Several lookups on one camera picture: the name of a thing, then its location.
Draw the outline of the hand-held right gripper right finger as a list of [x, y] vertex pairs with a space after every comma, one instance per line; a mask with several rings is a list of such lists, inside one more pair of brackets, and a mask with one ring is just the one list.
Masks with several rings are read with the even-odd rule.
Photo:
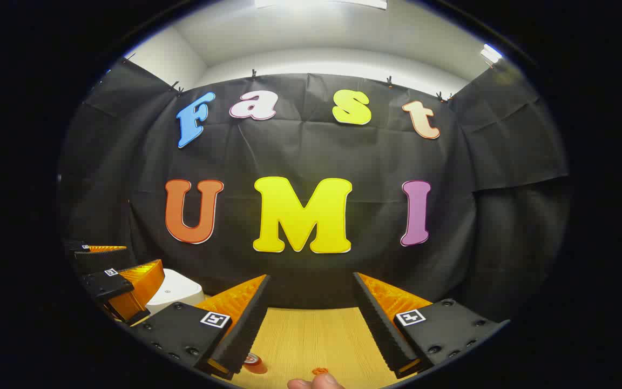
[[454, 299], [430, 302], [359, 272], [353, 278], [361, 315], [397, 379], [462, 357], [510, 323], [488, 319]]

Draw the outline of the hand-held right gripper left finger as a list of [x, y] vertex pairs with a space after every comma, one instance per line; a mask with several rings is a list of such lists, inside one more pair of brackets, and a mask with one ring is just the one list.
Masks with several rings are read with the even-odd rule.
[[129, 333], [185, 369], [230, 380], [240, 373], [266, 317], [270, 279], [261, 275], [196, 305], [175, 302]]

